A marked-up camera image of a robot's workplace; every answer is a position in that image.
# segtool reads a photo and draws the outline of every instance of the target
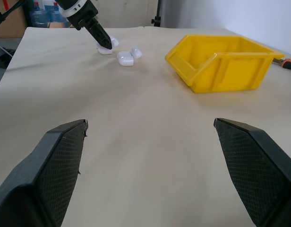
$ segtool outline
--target black stand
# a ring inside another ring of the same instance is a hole
[[[161,0],[158,0],[157,15],[155,16],[155,19],[152,19],[152,24],[154,24],[154,27],[160,27],[160,23],[161,23],[160,7],[161,7]]]

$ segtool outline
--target cardboard box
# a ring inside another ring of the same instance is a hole
[[[0,0],[0,12],[6,12],[17,0]],[[0,25],[0,38],[21,38],[26,30],[26,19],[23,9],[19,7],[14,10]]]

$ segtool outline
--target table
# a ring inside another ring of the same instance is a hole
[[[63,226],[254,226],[213,122],[262,128],[291,157],[291,71],[272,65],[256,91],[194,94],[164,56],[185,34],[230,31],[107,31],[120,45],[102,56],[85,30],[27,29],[0,84],[0,184],[46,131],[88,119]],[[133,45],[143,57],[120,66]]]

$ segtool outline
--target black cable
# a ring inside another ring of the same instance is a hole
[[[0,12],[0,25],[3,21],[6,20],[6,18],[9,16],[10,13],[12,13],[18,7],[22,6],[25,2],[26,2],[25,0],[19,0],[10,9],[8,9],[5,13],[1,14],[1,12]]]

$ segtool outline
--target yellow plastic bin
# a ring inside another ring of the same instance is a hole
[[[274,58],[284,57],[242,36],[187,35],[165,57],[196,93],[256,89]]]

